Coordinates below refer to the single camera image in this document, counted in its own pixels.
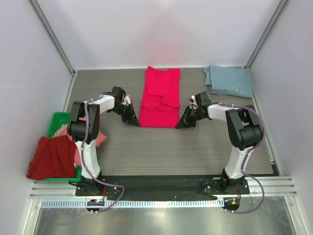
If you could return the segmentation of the hot pink t shirt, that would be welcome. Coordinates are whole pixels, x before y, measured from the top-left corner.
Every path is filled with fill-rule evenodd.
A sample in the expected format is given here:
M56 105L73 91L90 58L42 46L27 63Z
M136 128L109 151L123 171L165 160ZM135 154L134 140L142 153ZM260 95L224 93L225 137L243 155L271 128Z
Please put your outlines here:
M175 128L179 121L180 69L145 70L139 123L146 128Z

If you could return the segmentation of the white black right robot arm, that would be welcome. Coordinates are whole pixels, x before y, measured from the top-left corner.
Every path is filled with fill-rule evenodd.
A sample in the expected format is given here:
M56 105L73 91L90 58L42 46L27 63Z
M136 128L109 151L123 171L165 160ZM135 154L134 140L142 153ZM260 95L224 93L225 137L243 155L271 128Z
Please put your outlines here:
M143 98L139 117L131 116L130 124L148 128L194 128L200 120L220 120L227 125L232 144L231 154L221 178L216 183L203 182L205 192L235 194L245 187L246 164L252 152L264 141L266 128L253 106L227 105L212 102L207 92L192 96L183 115L179 104Z

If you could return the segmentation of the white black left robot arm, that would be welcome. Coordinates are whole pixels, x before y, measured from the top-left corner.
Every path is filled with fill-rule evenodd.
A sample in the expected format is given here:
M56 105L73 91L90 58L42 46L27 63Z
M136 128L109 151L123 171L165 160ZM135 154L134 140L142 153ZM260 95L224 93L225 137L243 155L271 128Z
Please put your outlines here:
M82 172L77 190L97 196L105 187L96 154L96 138L100 131L100 115L116 113L124 124L139 127L132 99L121 87L114 86L110 92L88 101L75 101L71 107L67 133L78 149Z

